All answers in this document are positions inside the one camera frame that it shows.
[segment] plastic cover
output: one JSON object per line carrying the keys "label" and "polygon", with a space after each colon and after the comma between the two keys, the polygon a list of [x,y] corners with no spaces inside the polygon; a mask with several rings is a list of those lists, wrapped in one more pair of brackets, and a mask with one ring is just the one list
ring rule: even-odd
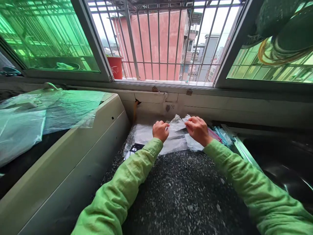
{"label": "plastic cover", "polygon": [[104,94],[102,91],[63,91],[47,108],[44,134],[77,127],[91,128]]}
{"label": "plastic cover", "polygon": [[185,138],[187,141],[188,149],[190,149],[192,152],[202,151],[204,149],[204,147],[197,141],[195,141],[189,134],[185,134]]}
{"label": "plastic cover", "polygon": [[[185,134],[187,133],[184,122],[190,118],[187,115],[185,118],[181,119],[180,116],[175,115],[169,124],[169,136],[167,140],[164,142],[163,149],[161,150],[159,155],[164,155],[172,152],[178,152],[188,149],[187,140],[185,138]],[[137,144],[147,144],[152,138],[152,126],[157,120],[155,118],[145,117],[144,120],[139,121],[138,124],[133,125],[131,128],[129,135],[126,140],[125,148],[124,148],[124,156],[127,155],[129,149],[134,143]]]}
{"label": "plastic cover", "polygon": [[41,94],[21,94],[3,101],[0,108],[19,107],[17,112],[46,110],[43,134],[70,128],[91,128],[105,92],[56,90]]}
{"label": "plastic cover", "polygon": [[0,167],[41,141],[46,111],[15,113],[0,110]]}

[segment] stainless steel sink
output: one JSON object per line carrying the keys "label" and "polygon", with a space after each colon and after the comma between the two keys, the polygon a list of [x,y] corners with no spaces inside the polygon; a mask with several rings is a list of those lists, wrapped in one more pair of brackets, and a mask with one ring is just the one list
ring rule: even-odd
{"label": "stainless steel sink", "polygon": [[231,128],[233,151],[262,171],[270,180],[313,214],[313,145],[303,136]]}

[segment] black granite countertop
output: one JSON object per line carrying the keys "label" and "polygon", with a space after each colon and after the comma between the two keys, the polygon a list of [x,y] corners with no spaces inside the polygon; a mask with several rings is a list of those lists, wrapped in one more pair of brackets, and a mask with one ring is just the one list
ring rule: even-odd
{"label": "black granite countertop", "polygon": [[[101,185],[123,162],[124,146]],[[211,159],[190,150],[158,156],[122,228],[124,234],[259,234]]]}

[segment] window frame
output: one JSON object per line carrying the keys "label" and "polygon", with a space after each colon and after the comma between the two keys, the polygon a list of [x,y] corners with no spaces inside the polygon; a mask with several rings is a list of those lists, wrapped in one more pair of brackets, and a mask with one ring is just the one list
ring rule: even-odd
{"label": "window frame", "polygon": [[[113,75],[111,72],[109,62],[105,56],[104,49],[102,47],[100,37],[96,30],[96,26],[92,19],[89,8],[86,6],[84,0],[70,0],[77,15],[79,23],[83,29],[85,37],[89,43],[90,49],[97,62],[99,72],[93,71],[66,71],[66,70],[49,70],[49,69],[28,69],[24,62],[9,46],[9,44],[1,38],[3,46],[0,46],[1,53],[16,67],[21,74],[28,78],[38,79],[56,79],[56,80],[86,80],[86,81],[98,81],[98,82],[110,82],[113,81]],[[15,80],[25,81],[24,77],[16,77]]]}
{"label": "window frame", "polygon": [[[225,51],[225,56],[222,59],[214,86],[193,86],[190,84],[161,84],[158,80],[155,82],[143,81],[118,81],[113,79],[113,75],[102,46],[99,34],[97,32],[95,23],[92,18],[92,12],[89,9],[88,1],[85,0],[71,0],[75,13],[97,61],[100,73],[94,72],[76,72],[76,71],[50,71],[50,70],[35,70],[25,69],[24,65],[13,56],[10,56],[10,51],[6,51],[0,47],[0,51],[10,60],[10,62],[18,69],[25,77],[10,77],[10,81],[18,82],[33,82],[44,83],[53,82],[55,84],[68,84],[72,86],[90,86],[90,87],[104,87],[114,89],[128,89],[128,90],[147,90],[152,91],[155,86],[160,92],[174,92],[186,93],[192,90],[193,94],[225,94],[224,91],[232,94],[230,96],[237,97],[244,96],[242,93],[246,91],[258,91],[258,98],[280,99],[280,93],[294,94],[296,100],[300,99],[300,93],[309,95],[313,90],[313,84],[308,83],[292,83],[292,82],[276,82],[266,80],[247,80],[247,79],[227,79],[227,75],[241,49],[243,42],[248,34],[248,29],[255,21],[255,12],[261,8],[263,1],[247,0],[243,6],[239,16],[237,25],[235,26],[234,35],[231,37],[229,45]],[[282,95],[284,99],[290,100],[287,96]]]}
{"label": "window frame", "polygon": [[278,82],[269,80],[249,80],[249,79],[230,79],[228,73],[233,66],[233,63],[241,49],[241,46],[246,40],[248,30],[255,22],[259,9],[263,1],[249,0],[244,5],[242,14],[235,27],[234,35],[230,40],[229,46],[226,49],[225,56],[222,59],[220,69],[217,73],[214,82],[214,88],[218,89],[241,89],[255,90],[266,92],[288,92],[288,93],[312,93],[313,84],[296,83],[296,82]]}

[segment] green sleeve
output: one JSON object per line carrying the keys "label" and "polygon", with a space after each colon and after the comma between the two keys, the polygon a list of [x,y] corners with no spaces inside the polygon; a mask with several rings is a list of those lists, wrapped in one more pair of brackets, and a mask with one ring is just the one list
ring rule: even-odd
{"label": "green sleeve", "polygon": [[204,152],[244,200],[261,234],[313,234],[313,216],[252,164],[216,140]]}
{"label": "green sleeve", "polygon": [[127,210],[162,148],[162,141],[153,138],[124,161],[112,180],[98,189],[93,202],[81,212],[72,234],[122,234]]}

